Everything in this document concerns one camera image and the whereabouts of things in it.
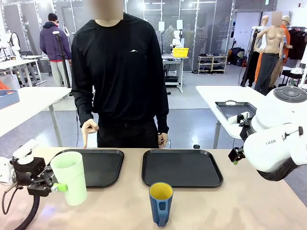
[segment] blue cup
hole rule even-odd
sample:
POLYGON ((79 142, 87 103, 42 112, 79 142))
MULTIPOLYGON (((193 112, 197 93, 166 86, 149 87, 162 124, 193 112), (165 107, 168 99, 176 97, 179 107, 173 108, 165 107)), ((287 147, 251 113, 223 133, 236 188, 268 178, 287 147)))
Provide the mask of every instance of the blue cup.
POLYGON ((157 182, 149 188, 150 205, 152 207, 153 221, 159 227, 165 227, 173 199, 173 188, 166 183, 157 182))

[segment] black long-sleeve shirt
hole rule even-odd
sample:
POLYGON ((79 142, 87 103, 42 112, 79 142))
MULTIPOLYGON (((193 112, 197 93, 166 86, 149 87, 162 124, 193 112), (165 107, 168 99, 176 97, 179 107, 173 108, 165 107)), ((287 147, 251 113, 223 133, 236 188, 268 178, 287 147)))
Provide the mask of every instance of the black long-sleeve shirt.
POLYGON ((129 14, 112 27, 89 21, 75 35, 71 61, 81 126, 92 112, 106 123, 146 122, 156 116, 158 132, 168 132, 160 46, 148 22, 129 14))

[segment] cup handle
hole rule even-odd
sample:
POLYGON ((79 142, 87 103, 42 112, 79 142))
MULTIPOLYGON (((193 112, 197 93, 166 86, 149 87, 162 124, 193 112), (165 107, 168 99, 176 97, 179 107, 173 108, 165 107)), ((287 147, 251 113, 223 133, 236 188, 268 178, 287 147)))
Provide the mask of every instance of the cup handle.
POLYGON ((157 201, 158 215, 159 215, 159 227, 166 226, 166 218, 168 213, 168 203, 165 201, 157 201), (165 203, 165 210, 160 209, 160 203, 165 203))

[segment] light green cup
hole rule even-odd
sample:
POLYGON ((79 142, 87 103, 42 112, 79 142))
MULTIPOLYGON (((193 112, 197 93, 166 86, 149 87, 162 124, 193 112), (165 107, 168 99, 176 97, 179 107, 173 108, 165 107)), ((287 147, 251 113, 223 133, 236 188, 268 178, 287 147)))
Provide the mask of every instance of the light green cup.
POLYGON ((82 155, 78 152, 64 152, 51 160, 50 166, 59 184, 67 185, 64 192, 67 204, 80 205, 86 200, 86 184, 82 155))

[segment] purple hoodie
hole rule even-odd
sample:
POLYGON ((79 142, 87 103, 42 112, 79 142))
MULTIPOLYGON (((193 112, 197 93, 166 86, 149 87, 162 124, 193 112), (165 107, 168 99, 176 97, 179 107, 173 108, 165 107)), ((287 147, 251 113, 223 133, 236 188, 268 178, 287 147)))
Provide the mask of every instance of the purple hoodie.
POLYGON ((58 42, 55 35, 52 33, 59 31, 61 36, 65 59, 71 59, 71 48, 69 46, 68 37, 60 28, 58 28, 53 22, 46 22, 43 29, 40 32, 40 49, 48 55, 49 60, 62 60, 59 52, 58 42))

